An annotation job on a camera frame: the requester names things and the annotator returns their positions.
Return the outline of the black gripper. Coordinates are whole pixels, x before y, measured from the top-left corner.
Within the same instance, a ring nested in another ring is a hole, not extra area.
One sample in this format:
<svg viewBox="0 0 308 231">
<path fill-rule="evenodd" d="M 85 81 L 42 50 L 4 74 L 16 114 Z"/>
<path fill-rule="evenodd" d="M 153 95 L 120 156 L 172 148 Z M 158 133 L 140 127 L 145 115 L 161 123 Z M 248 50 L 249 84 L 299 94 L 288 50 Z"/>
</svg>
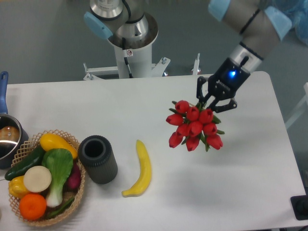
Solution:
<svg viewBox="0 0 308 231">
<path fill-rule="evenodd" d="M 250 72 L 243 70 L 231 58 L 227 58 L 215 74 L 209 79 L 203 76 L 197 79 L 196 98 L 205 106 L 211 96 L 216 99 L 208 106 L 215 113 L 237 108 L 233 98 L 241 85 L 248 79 Z M 203 94 L 203 85 L 208 82 L 208 93 Z M 227 104 L 218 105 L 218 99 L 230 99 Z"/>
</svg>

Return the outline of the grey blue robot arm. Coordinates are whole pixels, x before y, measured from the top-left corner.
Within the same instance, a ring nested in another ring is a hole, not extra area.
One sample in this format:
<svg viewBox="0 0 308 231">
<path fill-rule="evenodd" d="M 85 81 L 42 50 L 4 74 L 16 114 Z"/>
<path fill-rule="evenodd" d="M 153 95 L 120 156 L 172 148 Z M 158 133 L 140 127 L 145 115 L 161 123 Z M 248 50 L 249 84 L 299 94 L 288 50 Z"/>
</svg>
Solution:
<svg viewBox="0 0 308 231">
<path fill-rule="evenodd" d="M 235 94 L 288 33 L 291 20 L 274 7 L 259 9 L 257 0 L 211 0 L 208 11 L 242 36 L 230 56 L 210 77 L 199 77 L 198 107 L 216 113 L 236 108 Z M 92 0 L 84 14 L 87 27 L 115 50 L 120 78 L 150 77 L 156 20 L 142 0 Z"/>
</svg>

